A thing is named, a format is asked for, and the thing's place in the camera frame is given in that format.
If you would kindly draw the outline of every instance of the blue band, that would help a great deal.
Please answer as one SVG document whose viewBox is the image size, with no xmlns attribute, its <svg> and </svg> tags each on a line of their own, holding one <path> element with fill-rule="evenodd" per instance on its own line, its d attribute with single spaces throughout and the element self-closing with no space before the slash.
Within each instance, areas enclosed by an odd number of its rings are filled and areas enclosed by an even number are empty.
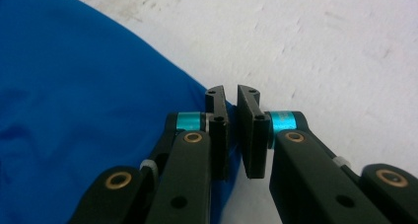
<svg viewBox="0 0 418 224">
<path fill-rule="evenodd" d="M 284 129 L 295 129 L 296 120 L 292 112 L 270 112 L 273 123 L 273 143 L 271 149 L 276 145 L 276 134 Z"/>
<path fill-rule="evenodd" d="M 200 112 L 180 112 L 177 115 L 177 130 L 200 130 Z"/>
</svg>

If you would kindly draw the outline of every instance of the blue fabric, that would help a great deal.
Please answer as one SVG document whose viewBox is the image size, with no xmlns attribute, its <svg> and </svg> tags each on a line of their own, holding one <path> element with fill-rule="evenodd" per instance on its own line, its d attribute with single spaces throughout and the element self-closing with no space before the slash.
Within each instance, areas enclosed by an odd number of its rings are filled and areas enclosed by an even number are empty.
<svg viewBox="0 0 418 224">
<path fill-rule="evenodd" d="M 204 112 L 204 91 L 77 0 L 0 0 L 0 223 L 65 223 L 98 174 L 149 155 L 168 112 Z"/>
</svg>

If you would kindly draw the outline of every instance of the white surface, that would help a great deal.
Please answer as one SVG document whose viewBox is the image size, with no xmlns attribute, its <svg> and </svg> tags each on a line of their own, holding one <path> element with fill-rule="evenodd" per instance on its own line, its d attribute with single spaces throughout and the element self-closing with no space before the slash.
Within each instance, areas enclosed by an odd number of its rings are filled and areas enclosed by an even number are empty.
<svg viewBox="0 0 418 224">
<path fill-rule="evenodd" d="M 418 0 L 81 1 L 232 103 L 244 84 L 265 111 L 303 112 L 356 173 L 418 177 Z M 268 179 L 241 171 L 223 223 L 277 222 Z"/>
</svg>

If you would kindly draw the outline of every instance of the teal tape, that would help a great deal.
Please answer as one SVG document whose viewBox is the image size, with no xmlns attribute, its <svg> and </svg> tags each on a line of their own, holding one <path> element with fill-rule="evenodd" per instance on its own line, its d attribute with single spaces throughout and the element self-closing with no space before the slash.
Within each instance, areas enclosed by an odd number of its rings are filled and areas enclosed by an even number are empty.
<svg viewBox="0 0 418 224">
<path fill-rule="evenodd" d="M 200 130 L 200 112 L 180 112 L 177 114 L 177 130 Z"/>
<path fill-rule="evenodd" d="M 273 123 L 273 143 L 271 149 L 276 145 L 276 134 L 284 129 L 295 129 L 296 120 L 292 112 L 270 112 Z"/>
</svg>

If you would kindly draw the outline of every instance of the shiny cyan tape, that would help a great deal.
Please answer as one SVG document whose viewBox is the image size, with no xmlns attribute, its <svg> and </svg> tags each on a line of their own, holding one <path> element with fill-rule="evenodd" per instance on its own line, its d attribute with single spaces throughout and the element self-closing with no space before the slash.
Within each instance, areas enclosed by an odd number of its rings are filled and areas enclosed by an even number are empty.
<svg viewBox="0 0 418 224">
<path fill-rule="evenodd" d="M 177 130 L 200 130 L 200 112 L 180 112 L 177 114 Z"/>
<path fill-rule="evenodd" d="M 271 123 L 273 124 L 273 143 L 271 149 L 276 145 L 276 134 L 284 129 L 295 129 L 296 120 L 292 112 L 270 112 Z"/>
</svg>

